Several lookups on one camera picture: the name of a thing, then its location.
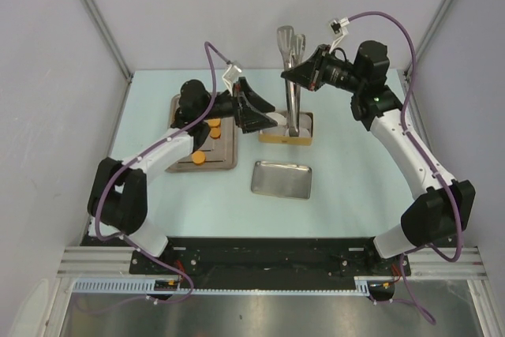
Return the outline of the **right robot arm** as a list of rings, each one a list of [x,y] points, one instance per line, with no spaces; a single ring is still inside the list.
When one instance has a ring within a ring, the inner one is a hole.
[[[353,118],[386,148],[410,188],[413,203],[399,224],[375,236],[372,250],[364,255],[365,268],[373,275],[389,269],[392,257],[433,247],[451,236],[459,255],[476,196],[472,183],[445,169],[408,124],[406,108],[386,84],[389,66],[387,46],[367,40],[352,62],[319,45],[306,61],[281,74],[311,92],[325,84],[350,92]]]

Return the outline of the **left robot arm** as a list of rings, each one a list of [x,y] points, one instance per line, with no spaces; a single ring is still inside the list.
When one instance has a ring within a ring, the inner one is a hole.
[[[245,77],[223,92],[209,92],[196,79],[186,81],[174,120],[158,141],[129,159],[107,157],[99,163],[88,214],[96,226],[113,227],[116,237],[146,252],[146,262],[155,272],[168,272],[174,254],[166,249],[166,234],[148,219],[149,184],[169,166],[200,149],[211,132],[208,120],[232,118],[243,133],[254,133],[278,125],[274,112],[275,106],[254,92]]]

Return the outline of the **steel tongs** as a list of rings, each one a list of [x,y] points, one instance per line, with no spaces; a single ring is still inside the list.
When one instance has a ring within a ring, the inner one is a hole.
[[[304,34],[296,34],[294,27],[283,25],[276,31],[277,44],[282,56],[283,69],[289,70],[302,62],[305,53],[306,38]],[[286,120],[288,135],[299,137],[300,132],[300,100],[301,89],[292,81],[285,80],[286,89]]]

